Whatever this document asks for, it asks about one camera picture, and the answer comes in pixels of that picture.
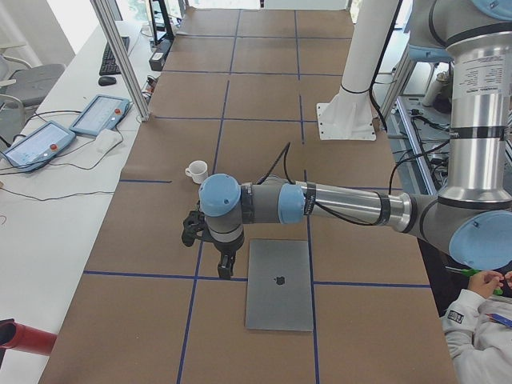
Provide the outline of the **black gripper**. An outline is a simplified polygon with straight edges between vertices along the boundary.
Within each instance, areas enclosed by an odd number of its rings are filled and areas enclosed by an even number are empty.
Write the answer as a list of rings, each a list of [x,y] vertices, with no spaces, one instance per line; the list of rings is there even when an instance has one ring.
[[[209,232],[213,238],[215,248],[221,253],[221,258],[227,256],[226,262],[220,261],[218,264],[218,276],[226,278],[227,274],[227,277],[231,278],[233,276],[236,253],[244,243],[244,230],[242,227],[237,227],[231,232],[220,233],[209,228]]]

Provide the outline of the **seated person's hand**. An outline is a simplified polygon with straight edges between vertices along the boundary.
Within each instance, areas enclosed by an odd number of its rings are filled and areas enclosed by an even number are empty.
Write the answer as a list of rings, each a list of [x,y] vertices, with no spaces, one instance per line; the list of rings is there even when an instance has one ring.
[[[483,298],[489,298],[498,288],[506,282],[511,287],[511,272],[502,274],[494,270],[480,271],[469,280],[468,290],[479,294]]]

